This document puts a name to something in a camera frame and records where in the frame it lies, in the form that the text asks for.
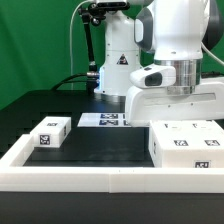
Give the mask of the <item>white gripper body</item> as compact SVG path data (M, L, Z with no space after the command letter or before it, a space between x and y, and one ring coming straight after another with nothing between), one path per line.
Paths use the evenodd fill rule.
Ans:
M133 127L157 120L224 119L224 82L203 81L190 95L168 95L165 88L132 86L126 96L125 117Z

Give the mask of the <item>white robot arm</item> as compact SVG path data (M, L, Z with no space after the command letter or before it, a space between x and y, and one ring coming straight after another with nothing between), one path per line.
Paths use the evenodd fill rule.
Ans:
M109 12L96 92L123 97L129 124L224 118L224 77L201 76L224 30L216 0L95 2Z

